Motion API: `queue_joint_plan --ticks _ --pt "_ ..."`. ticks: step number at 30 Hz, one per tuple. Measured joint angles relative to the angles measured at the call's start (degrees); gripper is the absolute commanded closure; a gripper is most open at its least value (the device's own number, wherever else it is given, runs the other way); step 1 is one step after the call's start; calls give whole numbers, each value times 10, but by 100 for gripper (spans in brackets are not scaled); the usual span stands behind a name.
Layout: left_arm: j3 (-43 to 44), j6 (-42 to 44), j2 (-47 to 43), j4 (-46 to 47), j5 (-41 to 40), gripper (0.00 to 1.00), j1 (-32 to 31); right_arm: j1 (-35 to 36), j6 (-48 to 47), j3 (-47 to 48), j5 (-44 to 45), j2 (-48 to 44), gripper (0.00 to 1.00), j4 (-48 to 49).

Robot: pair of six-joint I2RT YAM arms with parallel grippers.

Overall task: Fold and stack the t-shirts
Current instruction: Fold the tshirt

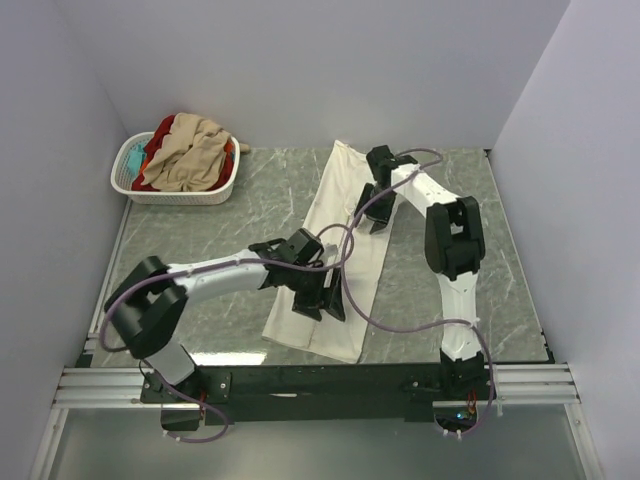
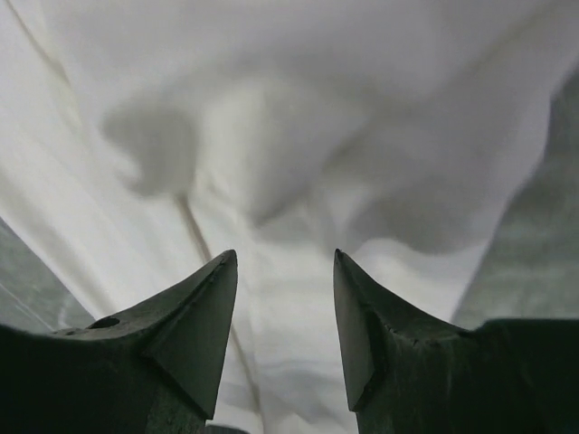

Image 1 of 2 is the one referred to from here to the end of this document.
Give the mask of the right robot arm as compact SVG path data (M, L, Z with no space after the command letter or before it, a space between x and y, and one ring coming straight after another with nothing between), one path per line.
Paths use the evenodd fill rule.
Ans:
M480 207L440 185L410 151L394 154L386 145L366 155L373 181L365 184L354 219L371 222L375 234L391 222L395 202L404 200L425 220L424 255L436 275L444 325L439 387L460 399L484 378L485 357L477 326L476 286L486 254Z

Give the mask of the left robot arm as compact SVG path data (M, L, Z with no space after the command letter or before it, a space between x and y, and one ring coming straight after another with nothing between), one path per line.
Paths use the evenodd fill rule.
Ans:
M192 357L173 335L184 310L198 302L243 291L285 287L295 313L315 321L329 314L345 321L341 270L328 268L320 239L305 228L288 238L255 243L224 258L195 264L141 261L106 301L105 320L123 350L153 368L164 389L186 402L205 389Z

